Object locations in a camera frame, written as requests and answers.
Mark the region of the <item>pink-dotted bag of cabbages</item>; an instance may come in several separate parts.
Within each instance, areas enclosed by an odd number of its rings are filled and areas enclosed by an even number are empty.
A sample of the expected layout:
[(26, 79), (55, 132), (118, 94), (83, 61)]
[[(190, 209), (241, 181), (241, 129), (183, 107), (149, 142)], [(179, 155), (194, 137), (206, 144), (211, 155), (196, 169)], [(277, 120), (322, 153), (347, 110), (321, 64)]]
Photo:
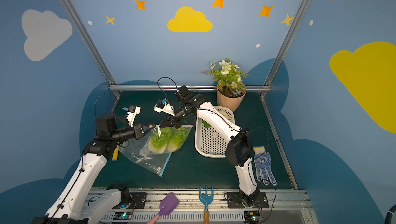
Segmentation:
[(192, 128), (191, 125), (182, 125), (180, 128), (156, 126), (149, 132), (148, 140), (139, 154), (148, 157), (176, 152), (183, 146)]

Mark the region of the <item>clear zip-top bag blue seal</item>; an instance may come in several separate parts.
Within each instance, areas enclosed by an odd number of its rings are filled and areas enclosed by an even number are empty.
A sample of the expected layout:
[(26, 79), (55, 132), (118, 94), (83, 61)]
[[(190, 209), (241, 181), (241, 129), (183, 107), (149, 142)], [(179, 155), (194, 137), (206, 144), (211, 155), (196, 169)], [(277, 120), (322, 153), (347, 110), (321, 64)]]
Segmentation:
[(143, 168), (163, 176), (166, 166), (171, 158), (172, 153), (163, 152), (160, 150), (159, 154), (155, 154), (149, 150), (149, 138), (144, 137), (140, 140), (130, 139), (124, 142), (119, 148), (122, 155), (130, 161), (142, 166)]

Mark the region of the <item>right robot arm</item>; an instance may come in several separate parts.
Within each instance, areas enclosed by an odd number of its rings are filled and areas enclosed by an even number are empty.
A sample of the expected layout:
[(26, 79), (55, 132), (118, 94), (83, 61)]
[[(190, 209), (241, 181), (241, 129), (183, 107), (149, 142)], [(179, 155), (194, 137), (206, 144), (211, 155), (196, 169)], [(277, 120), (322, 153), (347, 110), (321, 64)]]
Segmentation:
[(211, 125), (227, 144), (225, 157), (236, 168), (241, 201), (245, 206), (252, 206), (259, 195), (259, 186), (253, 175), (254, 149), (251, 130), (242, 129), (226, 120), (202, 94), (195, 95), (186, 86), (178, 88), (175, 95), (181, 101), (178, 109), (172, 109), (166, 100), (159, 100), (155, 105), (154, 111), (167, 114), (159, 127), (180, 128), (181, 121), (191, 114)]

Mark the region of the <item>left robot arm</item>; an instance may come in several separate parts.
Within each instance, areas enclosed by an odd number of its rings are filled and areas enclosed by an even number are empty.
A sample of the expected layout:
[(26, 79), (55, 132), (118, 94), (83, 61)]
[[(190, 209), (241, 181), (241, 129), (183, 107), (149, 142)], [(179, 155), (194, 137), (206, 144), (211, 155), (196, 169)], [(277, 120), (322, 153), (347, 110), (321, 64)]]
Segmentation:
[(33, 224), (97, 224), (114, 207), (128, 206), (132, 199), (125, 184), (112, 184), (86, 211), (83, 205), (101, 170), (112, 159), (116, 147), (130, 139), (138, 140), (155, 128), (154, 124), (118, 127), (115, 113), (102, 114), (95, 120), (95, 137), (85, 146), (80, 163), (69, 183), (43, 217)]

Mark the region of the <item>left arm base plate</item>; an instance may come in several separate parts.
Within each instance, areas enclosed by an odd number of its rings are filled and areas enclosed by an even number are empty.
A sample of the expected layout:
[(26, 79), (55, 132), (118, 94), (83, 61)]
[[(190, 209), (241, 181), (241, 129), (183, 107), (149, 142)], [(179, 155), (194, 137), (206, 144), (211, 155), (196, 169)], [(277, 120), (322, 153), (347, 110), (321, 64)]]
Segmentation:
[(113, 210), (135, 210), (144, 209), (146, 203), (147, 193), (130, 193), (130, 202), (126, 205), (115, 206)]

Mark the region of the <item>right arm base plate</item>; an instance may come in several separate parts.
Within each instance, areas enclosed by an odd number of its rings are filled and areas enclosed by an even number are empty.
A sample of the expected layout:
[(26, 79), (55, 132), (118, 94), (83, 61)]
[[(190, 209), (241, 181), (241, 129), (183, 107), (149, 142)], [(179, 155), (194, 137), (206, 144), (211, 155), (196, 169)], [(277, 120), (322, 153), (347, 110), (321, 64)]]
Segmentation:
[(253, 197), (247, 197), (240, 192), (226, 192), (224, 197), (229, 209), (269, 208), (269, 201), (264, 192), (259, 192)]

